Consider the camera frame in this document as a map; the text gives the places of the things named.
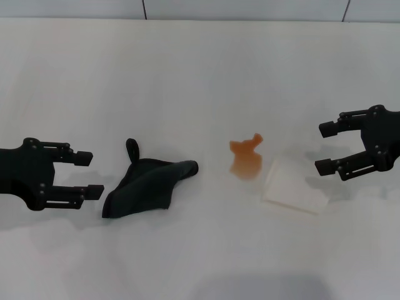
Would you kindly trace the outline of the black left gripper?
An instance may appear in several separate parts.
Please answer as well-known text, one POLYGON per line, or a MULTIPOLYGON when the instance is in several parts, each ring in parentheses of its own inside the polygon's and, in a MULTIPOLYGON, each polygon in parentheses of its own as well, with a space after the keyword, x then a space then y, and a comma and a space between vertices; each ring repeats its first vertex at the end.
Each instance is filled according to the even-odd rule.
POLYGON ((1 194, 21 198, 28 209, 80 209, 85 200, 99 200, 104 186, 51 186, 54 163, 89 166, 93 154, 74 152, 69 143, 26 138, 14 149, 1 149, 1 194))

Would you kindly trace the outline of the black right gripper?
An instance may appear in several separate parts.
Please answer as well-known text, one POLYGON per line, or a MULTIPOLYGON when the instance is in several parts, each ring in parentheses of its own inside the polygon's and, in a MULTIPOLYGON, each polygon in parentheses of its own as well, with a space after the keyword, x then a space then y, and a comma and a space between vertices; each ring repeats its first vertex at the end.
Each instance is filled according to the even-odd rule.
POLYGON ((336 122, 321 123, 319 130, 323 138, 359 131, 366 149, 341 159, 316 161, 320 176, 338 173, 342 181, 347 181, 375 171, 388 171, 399 157, 399 112, 388 111, 382 104, 341 112, 336 122))

